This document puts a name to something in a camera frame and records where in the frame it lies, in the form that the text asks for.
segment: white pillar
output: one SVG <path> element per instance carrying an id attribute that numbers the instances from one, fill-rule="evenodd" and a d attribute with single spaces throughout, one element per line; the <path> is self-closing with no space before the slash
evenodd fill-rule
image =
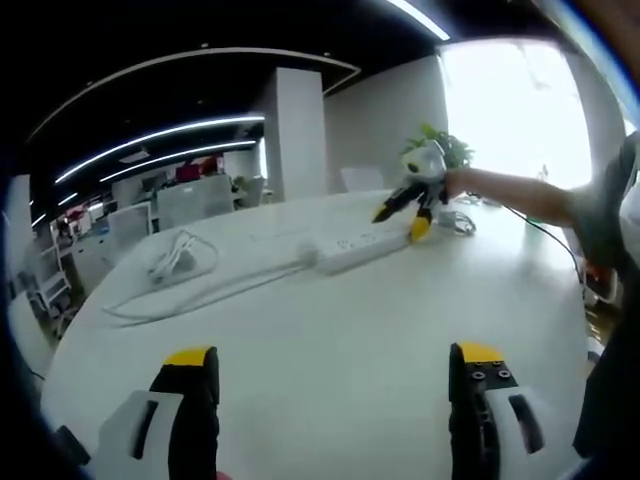
<path id="1" fill-rule="evenodd" d="M 259 105 L 269 188 L 277 201 L 328 194 L 324 97 L 318 72 L 278 68 Z"/>

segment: white power strip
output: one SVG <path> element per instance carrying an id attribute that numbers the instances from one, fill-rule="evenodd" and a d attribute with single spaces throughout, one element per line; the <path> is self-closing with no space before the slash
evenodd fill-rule
<path id="1" fill-rule="evenodd" d="M 315 244 L 318 255 L 316 269 L 325 275 L 332 275 L 388 255 L 407 245 L 408 226 L 380 226 L 335 240 L 323 239 Z"/>

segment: bright window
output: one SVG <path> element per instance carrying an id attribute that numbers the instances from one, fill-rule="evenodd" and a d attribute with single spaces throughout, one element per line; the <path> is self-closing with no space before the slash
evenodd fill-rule
<path id="1" fill-rule="evenodd" d="M 269 172 L 267 170 L 267 148 L 264 143 L 264 137 L 262 137 L 258 143 L 258 159 L 260 164 L 260 176 L 269 178 Z"/>
<path id="2" fill-rule="evenodd" d="M 587 125 L 573 75 L 553 44 L 484 40 L 441 50 L 449 131 L 473 166 L 572 188 L 591 179 Z"/>
<path id="3" fill-rule="evenodd" d="M 636 127 L 633 125 L 633 123 L 631 123 L 631 121 L 627 120 L 626 118 L 623 120 L 624 120 L 624 131 L 626 135 L 629 136 L 636 131 Z"/>

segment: white chair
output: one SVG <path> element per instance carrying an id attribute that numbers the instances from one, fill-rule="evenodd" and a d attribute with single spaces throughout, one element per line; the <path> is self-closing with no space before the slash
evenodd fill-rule
<path id="1" fill-rule="evenodd" d="M 63 293 L 71 291 L 69 280 L 62 269 L 58 246 L 54 245 L 38 252 L 32 245 L 30 267 L 36 281 L 36 290 L 44 308 L 51 313 L 53 302 Z"/>
<path id="2" fill-rule="evenodd" d="M 230 212 L 233 195 L 227 175 L 206 177 L 158 192 L 160 230 Z"/>
<path id="3" fill-rule="evenodd" d="M 214 175 L 201 180 L 203 218 L 233 212 L 233 193 L 228 175 Z"/>
<path id="4" fill-rule="evenodd" d="M 115 265 L 142 239 L 153 233 L 151 203 L 143 202 L 116 210 L 107 217 L 111 259 Z"/>
<path id="5" fill-rule="evenodd" d="M 247 196 L 242 199 L 244 208 L 253 208 L 260 205 L 265 182 L 264 177 L 255 177 L 247 182 Z"/>
<path id="6" fill-rule="evenodd" d="M 73 264 L 85 295 L 91 295 L 112 268 L 108 236 L 88 236 L 71 247 Z"/>

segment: ceiling light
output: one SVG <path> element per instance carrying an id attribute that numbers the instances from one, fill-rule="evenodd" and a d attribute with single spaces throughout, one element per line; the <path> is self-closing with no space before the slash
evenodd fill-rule
<path id="1" fill-rule="evenodd" d="M 445 32 L 442 28 L 440 28 L 436 23 L 427 17 L 424 13 L 418 10 L 416 7 L 406 2 L 406 0 L 387 0 L 391 5 L 399 8 L 407 15 L 413 17 L 415 20 L 420 22 L 422 25 L 427 27 L 431 33 L 433 33 L 436 37 L 438 37 L 442 41 L 449 40 L 451 37 Z"/>
<path id="2" fill-rule="evenodd" d="M 60 175 L 58 178 L 56 178 L 55 183 L 60 183 L 66 179 L 68 179 L 71 175 L 73 175 L 74 173 L 76 173 L 78 170 L 83 169 L 84 167 L 86 167 L 87 165 L 95 162 L 96 160 L 99 160 L 103 157 L 106 157 L 107 155 L 113 153 L 113 152 L 117 152 L 118 150 L 122 150 L 123 148 L 126 147 L 130 147 L 132 145 L 135 145 L 137 143 L 141 143 L 141 142 L 145 142 L 147 140 L 151 140 L 152 138 L 157 138 L 157 137 L 161 137 L 163 135 L 169 135 L 171 133 L 177 133 L 177 132 L 182 132 L 185 130 L 193 130 L 193 129 L 197 129 L 197 128 L 205 128 L 205 127 L 214 127 L 214 126 L 220 126 L 220 125 L 230 125 L 230 124 L 234 124 L 234 123 L 244 123 L 244 122 L 262 122 L 264 121 L 264 116 L 262 115 L 248 115 L 245 117 L 232 117 L 232 118 L 218 118 L 215 120 L 207 120 L 204 122 L 197 122 L 197 123 L 190 123 L 187 125 L 181 125 L 179 127 L 174 127 L 174 128 L 170 128 L 168 130 L 162 130 L 160 132 L 155 132 L 152 133 L 150 135 L 145 135 L 144 137 L 140 137 L 140 138 L 136 138 L 134 140 L 131 140 L 130 142 L 127 143 L 123 143 L 122 145 L 118 145 L 117 147 L 114 147 L 110 150 L 107 150 L 106 152 L 102 152 L 99 155 L 96 155 L 93 158 L 90 158 L 89 160 L 85 160 L 84 162 L 80 163 L 79 165 L 76 165 L 75 167 L 67 170 L 66 172 L 64 172 L 62 175 Z"/>
<path id="3" fill-rule="evenodd" d="M 46 214 L 46 213 L 43 213 L 43 214 L 42 214 L 42 215 L 40 215 L 38 218 L 36 218 L 36 221 L 35 221 L 35 222 L 33 222 L 33 223 L 31 224 L 31 226 L 32 226 L 32 227 L 35 227 L 35 226 L 36 226 L 38 223 L 40 223 L 40 222 L 42 221 L 42 219 L 43 219 L 44 217 L 46 217 L 46 216 L 47 216 L 47 214 Z"/>
<path id="4" fill-rule="evenodd" d="M 166 155 L 160 158 L 154 158 L 153 160 L 149 160 L 148 162 L 139 163 L 138 165 L 134 165 L 133 167 L 125 168 L 124 170 L 120 170 L 119 172 L 112 173 L 104 178 L 101 178 L 101 182 L 106 182 L 107 180 L 111 180 L 117 176 L 122 175 L 123 173 L 130 172 L 132 170 L 136 170 L 137 168 L 146 167 L 147 165 L 151 165 L 152 163 L 162 162 L 163 160 L 169 160 L 170 158 L 182 157 L 184 155 L 190 155 L 192 153 L 206 152 L 209 150 L 219 150 L 222 148 L 231 148 L 231 147 L 242 147 L 246 145 L 254 145 L 256 143 L 255 140 L 246 140 L 243 142 L 231 142 L 231 143 L 221 143 L 219 145 L 209 145 L 208 147 L 200 147 L 194 148 L 193 150 L 186 150 L 184 152 L 172 153 L 171 155 Z"/>
<path id="5" fill-rule="evenodd" d="M 71 200 L 72 198 L 75 198 L 78 196 L 78 193 L 72 193 L 71 195 L 69 195 L 67 198 L 65 198 L 64 200 L 61 200 L 60 202 L 58 202 L 58 206 L 60 205 L 64 205 L 65 203 L 67 203 L 69 200 Z"/>

